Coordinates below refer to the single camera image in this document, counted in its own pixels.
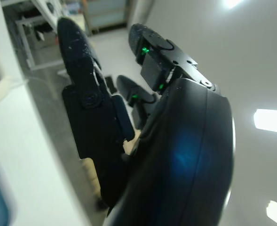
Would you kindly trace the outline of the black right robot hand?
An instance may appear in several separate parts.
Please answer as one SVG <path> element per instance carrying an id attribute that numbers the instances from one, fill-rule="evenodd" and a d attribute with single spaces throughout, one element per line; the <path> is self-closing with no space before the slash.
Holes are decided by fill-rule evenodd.
<path id="1" fill-rule="evenodd" d="M 81 159 L 92 159 L 106 226 L 216 226 L 233 174 L 231 107 L 172 41 L 134 24 L 129 46 L 160 98 L 124 76 L 112 95 L 87 36 L 57 22 L 71 85 L 63 102 Z"/>

